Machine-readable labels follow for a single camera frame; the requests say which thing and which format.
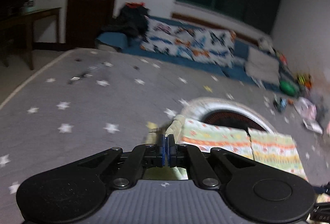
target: floor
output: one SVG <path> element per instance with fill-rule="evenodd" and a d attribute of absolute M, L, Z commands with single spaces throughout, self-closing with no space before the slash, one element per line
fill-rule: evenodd
<path fill-rule="evenodd" d="M 35 51 L 36 70 L 60 54 Z M 2 99 L 33 73 L 19 58 L 11 57 L 9 65 L 0 67 Z M 68 84 L 87 71 L 89 77 Z M 274 93 L 155 59 L 77 49 L 64 53 L 0 110 L 0 156 L 5 163 L 0 223 L 22 222 L 14 194 L 26 178 L 113 146 L 131 151 L 145 141 L 151 124 L 163 125 L 182 112 L 186 101 L 201 97 L 250 107 L 295 139 L 312 184 L 329 181 L 328 147 L 302 127 L 293 107 L 279 114 L 267 106 L 265 100 L 273 100 Z"/>
<path fill-rule="evenodd" d="M 5 67 L 0 62 L 0 104 L 16 89 L 17 86 L 22 84 L 32 74 L 61 54 L 62 52 L 34 50 L 33 61 L 35 68 L 33 71 L 29 69 L 24 60 L 18 55 L 9 56 L 9 67 Z"/>

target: window sill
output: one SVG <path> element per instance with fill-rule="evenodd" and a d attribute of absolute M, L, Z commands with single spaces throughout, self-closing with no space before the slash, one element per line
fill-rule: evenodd
<path fill-rule="evenodd" d="M 175 1 L 172 12 L 197 17 L 198 19 L 202 19 L 204 21 L 219 24 L 223 27 L 232 29 L 236 32 L 240 32 L 256 40 L 261 37 L 266 37 L 268 39 L 270 38 L 270 35 L 242 21 L 209 9 L 201 8 L 192 4 L 187 4 L 185 2 Z"/>

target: blue sofa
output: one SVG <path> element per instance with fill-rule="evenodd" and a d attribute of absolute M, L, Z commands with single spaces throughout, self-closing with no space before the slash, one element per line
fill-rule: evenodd
<path fill-rule="evenodd" d="M 168 25 L 173 26 L 182 26 L 182 27 L 189 27 L 189 28 L 198 28 L 193 25 L 184 24 L 178 21 L 174 21 L 171 19 L 159 18 L 159 17 L 151 17 L 152 19 L 156 19 Z M 195 61 L 191 61 L 186 58 L 175 57 L 172 55 L 164 55 L 158 54 L 155 52 L 149 52 L 140 49 L 140 39 L 131 39 L 127 38 L 125 34 L 117 33 L 117 32 L 105 32 L 99 35 L 96 38 L 97 44 L 109 45 L 111 47 L 116 48 L 118 51 L 121 51 L 124 54 L 130 55 L 139 55 L 142 57 L 149 57 L 154 58 L 157 60 L 161 60 L 164 62 L 170 62 L 182 66 L 187 66 L 190 68 L 194 68 L 197 70 L 203 70 L 210 73 L 217 74 L 219 76 L 225 76 L 234 80 L 242 81 L 246 84 L 253 84 L 255 82 L 252 80 L 250 76 L 245 73 L 244 65 L 243 64 L 235 64 L 232 68 L 229 67 L 220 67 L 213 64 L 205 64 L 199 63 Z M 235 57 L 240 59 L 247 60 L 249 56 L 249 44 L 246 44 L 240 40 L 235 41 L 235 50 L 233 52 Z M 277 85 L 273 85 L 270 83 L 263 82 L 264 86 L 268 90 L 272 90 L 274 92 L 280 92 L 280 89 Z"/>

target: white star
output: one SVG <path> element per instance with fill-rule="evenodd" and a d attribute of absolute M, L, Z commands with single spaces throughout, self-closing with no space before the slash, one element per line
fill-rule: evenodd
<path fill-rule="evenodd" d="M 50 78 L 50 79 L 46 80 L 46 82 L 54 82 L 54 81 L 56 81 L 56 79 L 54 79 L 54 78 Z"/>
<path fill-rule="evenodd" d="M 28 114 L 32 114 L 32 113 L 36 113 L 36 112 L 38 112 L 38 109 L 39 108 L 30 108 L 27 112 L 28 112 Z"/>
<path fill-rule="evenodd" d="M 58 109 L 66 109 L 70 107 L 68 106 L 69 104 L 70 102 L 60 102 L 60 104 L 56 105 L 56 107 L 58 107 Z"/>
<path fill-rule="evenodd" d="M 179 81 L 182 81 L 183 83 L 187 83 L 187 81 L 185 79 L 182 79 L 181 77 L 178 78 Z"/>
<path fill-rule="evenodd" d="M 5 165 L 10 162 L 10 160 L 8 159 L 8 157 L 9 157 L 9 154 L 0 157 L 0 168 L 5 167 Z"/>
<path fill-rule="evenodd" d="M 184 99 L 179 100 L 179 102 L 180 102 L 184 107 L 186 107 L 186 106 L 189 105 L 189 103 L 188 103 L 186 100 L 184 100 Z"/>
<path fill-rule="evenodd" d="M 107 81 L 96 81 L 96 83 L 98 85 L 101 85 L 101 86 L 107 86 L 107 85 L 109 85 L 109 83 Z"/>
<path fill-rule="evenodd" d="M 20 184 L 18 183 L 18 181 L 16 181 L 10 187 L 8 187 L 10 189 L 10 194 L 16 193 L 19 188 L 19 185 Z"/>
<path fill-rule="evenodd" d="M 73 125 L 70 124 L 62 124 L 58 129 L 60 133 L 72 133 L 72 127 Z"/>
<path fill-rule="evenodd" d="M 104 62 L 103 64 L 106 65 L 106 66 L 108 66 L 108 67 L 113 67 L 113 65 L 111 63 L 109 63 L 109 62 Z"/>
<path fill-rule="evenodd" d="M 226 94 L 226 96 L 230 99 L 230 100 L 234 100 L 234 97 L 231 94 Z"/>
<path fill-rule="evenodd" d="M 164 111 L 167 116 L 170 118 L 170 119 L 173 119 L 176 115 L 177 115 L 177 112 L 174 111 L 174 110 L 170 110 L 168 108 L 166 108 L 166 111 Z"/>
<path fill-rule="evenodd" d="M 138 84 L 142 84 L 142 85 L 145 84 L 145 82 L 143 80 L 140 80 L 140 79 L 135 79 L 135 82 L 138 83 Z"/>
<path fill-rule="evenodd" d="M 115 132 L 120 132 L 118 129 L 118 124 L 109 124 L 107 123 L 107 126 L 103 129 L 107 130 L 108 133 L 114 134 Z"/>

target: metal screw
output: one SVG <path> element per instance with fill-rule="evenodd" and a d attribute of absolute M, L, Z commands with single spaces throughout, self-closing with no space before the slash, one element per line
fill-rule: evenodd
<path fill-rule="evenodd" d="M 125 187 L 129 184 L 129 181 L 126 178 L 116 178 L 113 183 L 117 186 L 117 187 Z"/>
<path fill-rule="evenodd" d="M 219 184 L 219 181 L 217 181 L 215 178 L 206 178 L 203 180 L 203 184 L 209 187 L 214 187 Z"/>

